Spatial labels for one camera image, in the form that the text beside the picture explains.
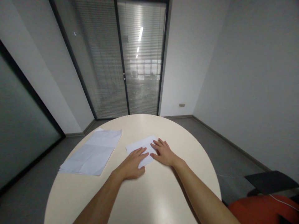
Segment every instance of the sheet of paper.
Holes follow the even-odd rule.
[[[121,130],[98,128],[59,169],[60,173],[99,176],[121,137]]]
[[[144,138],[138,142],[135,142],[133,144],[126,146],[126,150],[127,150],[128,154],[130,154],[132,151],[134,151],[140,147],[147,148],[143,154],[149,152],[149,155],[146,158],[144,158],[143,160],[141,160],[141,162],[138,165],[139,169],[143,166],[146,166],[147,164],[149,164],[151,161],[154,160],[150,156],[151,153],[157,154],[156,150],[154,150],[153,147],[150,146],[150,144],[153,143],[154,140],[157,140],[156,137],[154,135],[151,135],[151,136]]]

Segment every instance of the white wall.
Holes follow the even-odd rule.
[[[232,1],[194,115],[299,182],[299,3]]]
[[[172,1],[160,116],[193,113],[229,3]]]
[[[65,133],[93,120],[49,1],[3,0],[0,39]]]

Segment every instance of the oval table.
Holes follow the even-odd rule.
[[[183,158],[195,174],[221,200],[214,167],[199,142],[177,123],[159,116],[135,114],[100,126],[120,130],[122,136],[100,176],[58,173],[45,212],[45,224],[73,223],[111,172],[128,156],[126,146],[150,135],[167,140],[175,154]],[[78,150],[94,131],[70,153]],[[137,180],[123,182],[108,223],[197,223],[180,184],[170,167],[153,161]]]

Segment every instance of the gray floor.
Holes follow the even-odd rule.
[[[254,163],[193,118],[171,119],[203,146],[219,175],[222,198],[228,204],[253,187],[244,175],[262,172]],[[97,121],[90,131],[107,121]],[[0,198],[0,223],[43,223],[45,208],[59,166],[83,137],[68,137]]]

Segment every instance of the wire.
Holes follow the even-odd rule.
[[[280,200],[278,200],[278,199],[276,199],[275,197],[273,197],[272,195],[270,195],[272,198],[274,198],[276,201],[279,201],[279,202],[281,202],[281,203],[284,203],[284,204],[286,204],[286,205],[288,205],[288,206],[290,206],[290,207],[292,207],[293,209],[295,209],[295,210],[297,210],[298,212],[299,212],[299,210],[297,209],[297,208],[294,208],[293,206],[291,206],[291,205],[289,205],[289,204],[287,204],[287,203],[285,203],[285,202],[282,202],[282,201],[280,201]]]
[[[224,175],[220,175],[220,174],[216,174],[217,176],[222,176],[222,177],[228,177],[228,178],[238,178],[238,177],[242,177],[242,176],[235,176],[235,177],[232,177],[232,176],[224,176]]]

